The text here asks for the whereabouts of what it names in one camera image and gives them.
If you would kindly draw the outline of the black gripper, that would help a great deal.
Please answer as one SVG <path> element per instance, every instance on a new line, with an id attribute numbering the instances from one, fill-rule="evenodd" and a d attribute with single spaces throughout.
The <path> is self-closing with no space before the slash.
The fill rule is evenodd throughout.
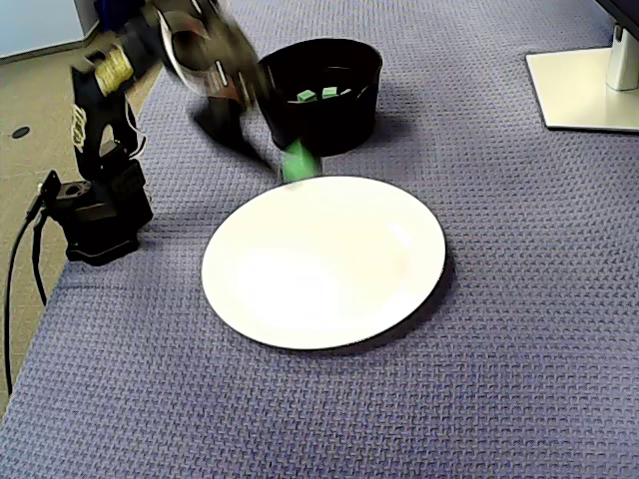
<path id="1" fill-rule="evenodd" d="M 242 158 L 270 163 L 244 137 L 244 109 L 237 100 L 218 97 L 234 88 L 239 101 L 261 95 L 261 67 L 256 51 L 220 1 L 153 1 L 162 61 L 192 92 L 209 97 L 192 111 L 192 119 L 215 144 Z"/>

